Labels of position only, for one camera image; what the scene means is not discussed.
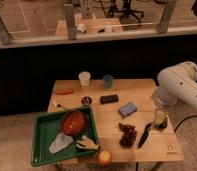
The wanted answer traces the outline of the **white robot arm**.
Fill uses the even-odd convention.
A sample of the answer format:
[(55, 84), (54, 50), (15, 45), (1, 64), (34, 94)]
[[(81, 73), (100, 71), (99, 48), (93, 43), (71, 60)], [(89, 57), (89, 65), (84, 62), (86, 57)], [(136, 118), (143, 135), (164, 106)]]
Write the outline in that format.
[(182, 100), (197, 110), (197, 64), (191, 61), (179, 63), (161, 70), (157, 76), (158, 87), (152, 94), (154, 127), (167, 118), (168, 110), (177, 100)]

